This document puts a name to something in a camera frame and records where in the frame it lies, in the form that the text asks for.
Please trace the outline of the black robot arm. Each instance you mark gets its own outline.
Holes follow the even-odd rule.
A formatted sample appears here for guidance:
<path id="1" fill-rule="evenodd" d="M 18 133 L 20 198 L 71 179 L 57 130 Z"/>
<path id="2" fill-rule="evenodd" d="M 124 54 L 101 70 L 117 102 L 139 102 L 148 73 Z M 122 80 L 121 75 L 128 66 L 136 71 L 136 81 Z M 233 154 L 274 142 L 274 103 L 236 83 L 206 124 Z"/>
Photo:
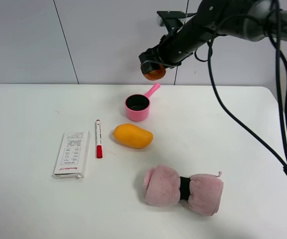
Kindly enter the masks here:
<path id="1" fill-rule="evenodd" d="M 203 0 L 196 13 L 158 11 L 166 27 L 159 44 L 139 55 L 141 72 L 180 66 L 181 63 L 217 36 L 234 36 L 257 42 L 277 33 L 280 17 L 281 39 L 287 41 L 287 11 L 274 0 Z"/>

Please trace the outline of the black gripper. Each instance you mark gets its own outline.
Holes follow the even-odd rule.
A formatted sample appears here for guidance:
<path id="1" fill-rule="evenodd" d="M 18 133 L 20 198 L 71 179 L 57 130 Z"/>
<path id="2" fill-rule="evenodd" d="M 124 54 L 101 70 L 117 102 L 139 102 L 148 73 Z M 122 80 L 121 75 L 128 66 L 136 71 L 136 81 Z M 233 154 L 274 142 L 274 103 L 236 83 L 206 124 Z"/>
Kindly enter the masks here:
<path id="1" fill-rule="evenodd" d="M 139 55 L 141 63 L 140 69 L 142 74 L 148 74 L 156 70 L 160 70 L 160 64 L 167 67 L 180 66 L 182 60 L 178 60 L 176 56 L 170 56 L 173 52 L 173 39 L 172 35 L 163 35 L 159 44 Z"/>

